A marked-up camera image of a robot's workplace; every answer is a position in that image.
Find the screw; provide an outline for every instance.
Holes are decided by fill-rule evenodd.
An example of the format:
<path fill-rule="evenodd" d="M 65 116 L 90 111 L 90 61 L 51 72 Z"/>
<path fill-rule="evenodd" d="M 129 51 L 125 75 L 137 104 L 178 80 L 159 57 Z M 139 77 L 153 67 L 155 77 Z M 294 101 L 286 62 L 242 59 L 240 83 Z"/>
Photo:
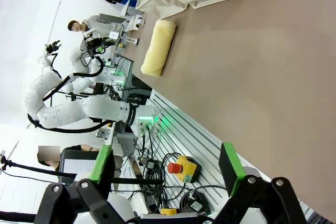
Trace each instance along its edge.
<path fill-rule="evenodd" d="M 253 177 L 251 177 L 251 178 L 248 178 L 248 180 L 247 180 L 250 184 L 253 184 L 253 183 L 255 183 L 256 182 L 256 179 L 255 178 L 253 178 Z"/>
<path fill-rule="evenodd" d="M 276 184 L 277 184 L 277 186 L 282 186 L 282 185 L 284 184 L 284 182 L 283 182 L 281 179 L 279 179 L 279 180 L 276 182 Z"/>
<path fill-rule="evenodd" d="M 87 182 L 83 182 L 82 184 L 80 184 L 80 186 L 82 187 L 82 188 L 87 188 L 88 187 L 88 183 Z"/>

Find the sticker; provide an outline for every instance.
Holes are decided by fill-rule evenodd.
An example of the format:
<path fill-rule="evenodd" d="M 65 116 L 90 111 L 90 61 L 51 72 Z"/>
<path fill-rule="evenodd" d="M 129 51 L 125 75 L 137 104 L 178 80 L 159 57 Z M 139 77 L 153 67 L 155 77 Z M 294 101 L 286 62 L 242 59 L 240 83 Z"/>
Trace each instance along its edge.
<path fill-rule="evenodd" d="M 147 169 L 153 169 L 154 168 L 154 163 L 153 162 L 148 162 L 147 163 Z"/>
<path fill-rule="evenodd" d="M 199 212 L 200 209 L 203 207 L 200 203 L 195 201 L 194 203 L 191 204 L 190 206 L 192 209 L 194 209 L 196 212 Z"/>
<path fill-rule="evenodd" d="M 192 178 L 193 178 L 193 175 L 185 175 L 183 178 L 183 182 L 190 183 Z"/>

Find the yellow towel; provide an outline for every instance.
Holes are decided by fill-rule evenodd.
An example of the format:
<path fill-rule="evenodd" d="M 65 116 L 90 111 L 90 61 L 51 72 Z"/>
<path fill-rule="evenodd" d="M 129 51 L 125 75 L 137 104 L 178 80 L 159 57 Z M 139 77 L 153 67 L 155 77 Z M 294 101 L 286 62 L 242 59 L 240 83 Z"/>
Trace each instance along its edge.
<path fill-rule="evenodd" d="M 151 44 L 141 66 L 142 73 L 150 76 L 161 75 L 175 30 L 176 24 L 172 21 L 161 19 L 156 21 Z"/>

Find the brown table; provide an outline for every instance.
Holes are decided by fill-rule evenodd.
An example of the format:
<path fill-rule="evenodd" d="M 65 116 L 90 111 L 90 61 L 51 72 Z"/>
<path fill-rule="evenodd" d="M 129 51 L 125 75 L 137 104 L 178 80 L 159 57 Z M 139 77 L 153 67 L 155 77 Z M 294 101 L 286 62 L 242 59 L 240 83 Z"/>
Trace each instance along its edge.
<path fill-rule="evenodd" d="M 336 221 L 336 0 L 189 8 L 168 18 L 177 32 L 161 77 L 140 71 L 157 20 L 145 19 L 126 48 L 134 75 Z"/>

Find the green gripper pad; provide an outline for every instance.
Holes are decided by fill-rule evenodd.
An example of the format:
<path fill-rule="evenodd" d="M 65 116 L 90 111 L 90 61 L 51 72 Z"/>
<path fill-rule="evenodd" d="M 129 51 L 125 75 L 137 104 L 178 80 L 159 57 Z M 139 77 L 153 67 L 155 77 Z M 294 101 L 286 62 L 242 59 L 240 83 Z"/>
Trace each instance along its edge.
<path fill-rule="evenodd" d="M 220 152 L 219 168 L 227 192 L 232 197 L 246 174 L 232 143 L 223 143 Z"/>
<path fill-rule="evenodd" d="M 94 163 L 94 168 L 89 176 L 89 179 L 96 184 L 99 184 L 100 177 L 104 169 L 106 159 L 110 155 L 112 148 L 110 145 L 103 145 L 98 153 L 96 162 Z"/>

